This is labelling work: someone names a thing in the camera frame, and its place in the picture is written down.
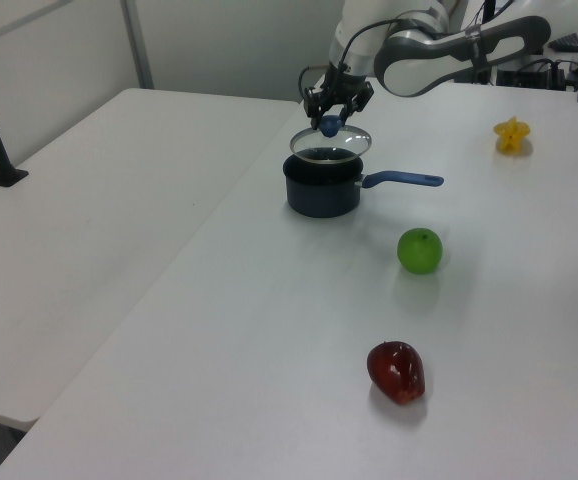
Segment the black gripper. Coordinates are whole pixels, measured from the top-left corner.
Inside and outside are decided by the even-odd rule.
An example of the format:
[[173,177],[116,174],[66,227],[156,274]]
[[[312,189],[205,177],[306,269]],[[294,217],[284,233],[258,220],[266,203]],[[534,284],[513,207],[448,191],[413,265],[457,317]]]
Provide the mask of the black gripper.
[[317,87],[304,89],[304,110],[310,125],[316,130],[325,110],[322,101],[342,101],[339,117],[342,123],[356,112],[361,112],[374,94],[374,89],[365,76],[354,76],[329,63],[322,82]]

